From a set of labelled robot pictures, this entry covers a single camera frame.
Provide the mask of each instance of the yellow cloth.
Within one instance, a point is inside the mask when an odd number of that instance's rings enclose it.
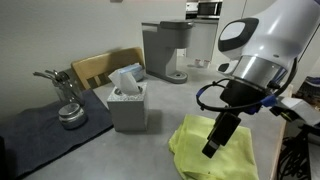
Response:
[[[238,127],[226,146],[209,159],[202,154],[214,120],[186,115],[169,140],[174,163],[184,180],[256,180],[250,129]]]

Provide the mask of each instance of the coffee maker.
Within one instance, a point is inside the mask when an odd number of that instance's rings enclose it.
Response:
[[[174,84],[185,83],[188,75],[177,71],[177,49],[190,44],[192,22],[161,21],[142,23],[146,72]]]

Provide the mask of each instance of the tissue box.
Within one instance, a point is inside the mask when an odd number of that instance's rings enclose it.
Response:
[[[115,87],[107,99],[116,131],[146,131],[148,123],[147,83],[138,83],[140,94],[119,94]]]

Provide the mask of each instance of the cabinet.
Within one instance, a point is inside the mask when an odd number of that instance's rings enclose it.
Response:
[[[317,60],[320,59],[320,29],[316,31],[313,38],[310,40],[309,45],[306,47],[305,51],[302,53],[299,61],[299,67],[297,74],[291,84],[293,85],[293,92],[299,90],[303,81],[309,75],[314,75],[314,72],[319,72],[319,63]]]
[[[218,28],[217,20],[195,20],[191,30],[186,56],[192,59],[211,60]]]
[[[243,9],[242,18],[250,17],[261,13],[267,9],[276,0],[246,0],[245,7]]]

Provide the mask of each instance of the black cable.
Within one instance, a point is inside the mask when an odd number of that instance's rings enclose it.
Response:
[[[286,147],[279,156],[277,179],[283,180],[285,176],[309,179],[308,131],[303,129],[297,137],[285,138],[283,145]]]
[[[289,74],[287,81],[284,83],[284,85],[280,89],[278,89],[274,93],[274,95],[276,97],[278,97],[280,94],[282,94],[287,89],[289,84],[292,82],[294,76],[296,75],[297,71],[298,71],[298,59],[294,58],[293,65],[291,67],[291,71],[290,71],[290,74]]]
[[[287,89],[289,84],[292,82],[294,76],[296,75],[297,69],[298,69],[298,60],[297,60],[297,58],[295,58],[294,61],[293,61],[293,65],[291,67],[291,71],[290,71],[290,74],[289,74],[289,77],[288,77],[287,81],[284,83],[283,86],[280,87],[280,89],[278,89],[273,94],[275,97],[278,97],[280,94],[282,94]],[[261,106],[262,105],[262,102],[258,101],[258,102],[255,102],[255,103],[246,104],[246,105],[243,105],[243,106],[236,106],[236,107],[212,107],[212,106],[207,106],[207,105],[205,105],[204,103],[202,103],[200,101],[200,96],[206,89],[208,89],[211,86],[222,87],[221,85],[219,85],[219,83],[222,82],[222,81],[226,81],[226,80],[230,80],[230,79],[225,78],[225,79],[221,79],[221,80],[219,80],[217,82],[212,82],[212,84],[206,85],[206,86],[204,86],[203,88],[201,88],[198,91],[198,93],[196,95],[196,100],[197,100],[197,104],[200,106],[201,110],[206,109],[206,110],[209,110],[209,111],[216,111],[216,112],[246,111],[247,109],[252,108],[254,106]]]

